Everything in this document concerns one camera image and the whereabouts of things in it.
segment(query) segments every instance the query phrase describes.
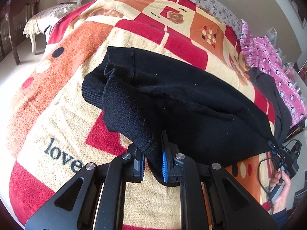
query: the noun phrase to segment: black dot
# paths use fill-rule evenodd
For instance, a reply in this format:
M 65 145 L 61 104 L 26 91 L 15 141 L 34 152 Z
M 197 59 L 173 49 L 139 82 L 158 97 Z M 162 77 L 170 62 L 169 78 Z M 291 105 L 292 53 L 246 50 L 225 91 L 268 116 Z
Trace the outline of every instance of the black dot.
M 237 177 L 237 176 L 238 176 L 239 168 L 238 168 L 238 165 L 237 165 L 237 164 L 232 165 L 231 172 L 232 172 L 232 175 L 233 175 L 234 177 Z
M 64 52 L 64 48 L 63 48 L 63 47 L 59 47 L 58 49 L 54 50 L 54 52 L 52 53 L 52 57 L 57 58 L 57 57 L 59 57 L 63 52 Z

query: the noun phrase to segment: dark blue sleeve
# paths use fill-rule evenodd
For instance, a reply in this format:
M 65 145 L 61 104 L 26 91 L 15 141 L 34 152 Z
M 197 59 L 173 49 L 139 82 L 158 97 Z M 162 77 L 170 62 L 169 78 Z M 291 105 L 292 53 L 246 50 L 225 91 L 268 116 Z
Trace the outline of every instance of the dark blue sleeve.
M 280 211 L 276 214 L 272 214 L 272 217 L 276 221 L 276 223 L 278 225 L 278 229 L 280 229 L 288 219 L 286 209 L 284 209 L 284 210 L 282 210 L 282 211 Z

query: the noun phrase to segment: cream dot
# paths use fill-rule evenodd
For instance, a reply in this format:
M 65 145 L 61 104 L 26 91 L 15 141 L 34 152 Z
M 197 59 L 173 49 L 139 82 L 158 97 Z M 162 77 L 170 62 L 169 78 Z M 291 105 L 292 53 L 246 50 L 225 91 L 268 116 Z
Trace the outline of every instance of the cream dot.
M 46 71 L 51 65 L 50 60 L 44 60 L 42 61 L 37 67 L 36 67 L 36 73 L 43 73 Z
M 244 163 L 241 163 L 240 165 L 240 173 L 241 173 L 242 178 L 246 176 L 246 167 Z

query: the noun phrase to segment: human hand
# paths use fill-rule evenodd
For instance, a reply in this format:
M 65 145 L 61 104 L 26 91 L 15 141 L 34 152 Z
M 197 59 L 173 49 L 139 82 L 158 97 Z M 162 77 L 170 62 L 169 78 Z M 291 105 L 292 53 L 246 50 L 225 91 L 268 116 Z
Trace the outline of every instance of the human hand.
M 273 204 L 273 214 L 276 214 L 286 208 L 287 198 L 291 187 L 290 177 L 284 171 L 280 173 L 280 168 L 278 169 L 278 172 L 275 174 L 274 178 L 272 178 L 270 187 L 278 184 L 280 177 L 285 181 L 285 185 Z

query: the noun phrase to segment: bed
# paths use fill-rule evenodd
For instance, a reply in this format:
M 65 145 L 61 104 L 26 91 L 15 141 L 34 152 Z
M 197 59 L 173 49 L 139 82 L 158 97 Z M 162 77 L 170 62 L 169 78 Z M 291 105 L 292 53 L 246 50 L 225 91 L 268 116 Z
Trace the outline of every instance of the bed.
M 274 110 L 245 74 L 250 67 L 237 33 L 191 0 L 96 0 L 63 17 L 12 100 L 2 149 L 9 179 L 0 194 L 14 219 L 24 226 L 83 165 L 110 162 L 131 143 L 109 132 L 103 111 L 81 96 L 84 76 L 102 62 L 107 46 L 149 50 L 213 74 L 253 101 L 274 132 Z M 267 157 L 262 153 L 227 170 L 268 210 L 257 175 L 259 161 Z M 264 186 L 272 173 L 271 163 L 263 162 Z M 158 183 L 147 165 L 144 182 L 127 184 L 125 197 L 124 229 L 180 229 L 179 188 Z

